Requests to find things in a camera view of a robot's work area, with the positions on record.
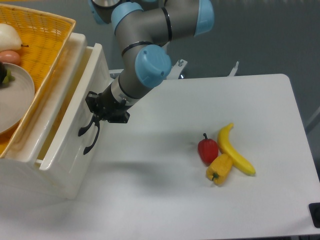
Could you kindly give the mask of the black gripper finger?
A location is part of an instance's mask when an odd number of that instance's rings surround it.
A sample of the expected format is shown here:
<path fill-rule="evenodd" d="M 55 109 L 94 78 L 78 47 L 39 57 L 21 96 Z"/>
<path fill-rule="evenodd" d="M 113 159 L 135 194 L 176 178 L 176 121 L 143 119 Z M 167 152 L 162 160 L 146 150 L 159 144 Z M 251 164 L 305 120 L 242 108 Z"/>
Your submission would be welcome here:
<path fill-rule="evenodd" d="M 94 124 L 95 126 L 99 126 L 100 121 L 101 121 L 101 119 L 95 114 L 92 115 L 91 120 L 90 120 L 91 125 Z"/>
<path fill-rule="evenodd" d="M 98 94 L 93 91 L 89 91 L 85 97 L 85 102 L 88 106 L 88 109 L 91 113 L 97 114 L 100 110 L 99 104 L 97 102 Z"/>

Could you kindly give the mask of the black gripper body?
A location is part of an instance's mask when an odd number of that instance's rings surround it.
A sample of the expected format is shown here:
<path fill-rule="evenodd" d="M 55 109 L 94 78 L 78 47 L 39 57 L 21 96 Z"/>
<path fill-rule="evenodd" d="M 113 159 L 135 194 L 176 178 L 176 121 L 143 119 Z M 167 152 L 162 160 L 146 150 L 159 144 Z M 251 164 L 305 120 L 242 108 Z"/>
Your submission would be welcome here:
<path fill-rule="evenodd" d="M 108 121 L 109 123 L 126 124 L 129 121 L 130 108 L 125 103 L 125 99 L 116 100 L 112 94 L 111 85 L 109 85 L 103 92 L 98 94 L 98 119 L 100 121 Z"/>

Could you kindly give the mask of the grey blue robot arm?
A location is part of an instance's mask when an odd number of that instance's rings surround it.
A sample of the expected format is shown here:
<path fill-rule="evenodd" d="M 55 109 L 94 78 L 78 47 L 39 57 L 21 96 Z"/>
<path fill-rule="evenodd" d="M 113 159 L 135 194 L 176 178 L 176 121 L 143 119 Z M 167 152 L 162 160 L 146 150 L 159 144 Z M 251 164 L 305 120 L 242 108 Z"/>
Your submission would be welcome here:
<path fill-rule="evenodd" d="M 169 75 L 170 57 L 164 46 L 176 39 L 196 37 L 214 25 L 209 0 L 166 0 L 159 8 L 145 10 L 139 0 L 91 0 L 97 21 L 110 23 L 124 69 L 101 93 L 89 92 L 86 103 L 91 123 L 126 123 L 128 110 Z"/>

